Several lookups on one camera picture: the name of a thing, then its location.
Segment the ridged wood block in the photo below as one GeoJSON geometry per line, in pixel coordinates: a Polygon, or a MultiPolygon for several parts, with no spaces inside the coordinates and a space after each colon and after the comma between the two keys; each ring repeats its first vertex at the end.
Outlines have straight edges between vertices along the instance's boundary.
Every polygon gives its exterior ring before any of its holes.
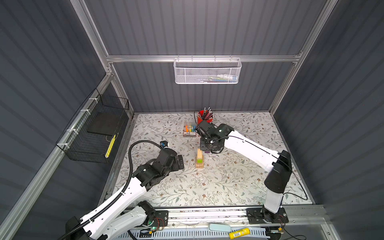
{"type": "Polygon", "coordinates": [[[203,159],[203,151],[201,149],[197,149],[197,160],[203,159]]]}

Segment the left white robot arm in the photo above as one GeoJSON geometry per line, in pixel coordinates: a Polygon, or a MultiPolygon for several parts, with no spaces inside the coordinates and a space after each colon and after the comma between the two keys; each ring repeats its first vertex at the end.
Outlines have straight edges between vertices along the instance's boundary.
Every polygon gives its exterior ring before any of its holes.
{"type": "Polygon", "coordinates": [[[184,160],[170,148],[160,149],[157,158],[139,166],[128,177],[126,184],[109,199],[80,219],[73,217],[66,224],[62,240],[112,240],[135,227],[150,226],[155,209],[141,201],[128,213],[124,210],[159,184],[171,172],[184,169],[184,160]]]}

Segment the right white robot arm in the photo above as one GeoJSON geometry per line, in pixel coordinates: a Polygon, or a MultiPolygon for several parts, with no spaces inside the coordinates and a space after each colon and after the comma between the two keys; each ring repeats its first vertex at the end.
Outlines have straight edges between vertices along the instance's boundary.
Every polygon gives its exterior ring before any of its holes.
{"type": "Polygon", "coordinates": [[[203,152],[220,154],[224,149],[229,149],[253,161],[268,173],[265,179],[267,194],[262,214],[265,218],[277,218],[283,194],[293,172],[290,153],[279,153],[263,147],[226,124],[215,126],[213,123],[201,121],[196,127],[196,132],[200,136],[203,152]]]}

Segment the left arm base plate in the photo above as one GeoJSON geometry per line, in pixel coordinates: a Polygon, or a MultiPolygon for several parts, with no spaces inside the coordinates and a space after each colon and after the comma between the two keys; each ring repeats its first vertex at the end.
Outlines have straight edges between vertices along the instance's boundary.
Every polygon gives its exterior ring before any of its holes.
{"type": "Polygon", "coordinates": [[[144,223],[143,227],[166,227],[168,225],[169,212],[168,211],[155,211],[153,214],[149,214],[144,223]]]}

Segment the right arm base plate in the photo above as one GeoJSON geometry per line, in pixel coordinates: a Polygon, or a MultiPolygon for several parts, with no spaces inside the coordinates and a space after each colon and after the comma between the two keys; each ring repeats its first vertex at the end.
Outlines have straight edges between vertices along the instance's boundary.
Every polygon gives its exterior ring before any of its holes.
{"type": "Polygon", "coordinates": [[[277,213],[267,210],[265,207],[247,208],[246,215],[250,224],[287,224],[288,215],[284,208],[279,208],[277,213]]]}

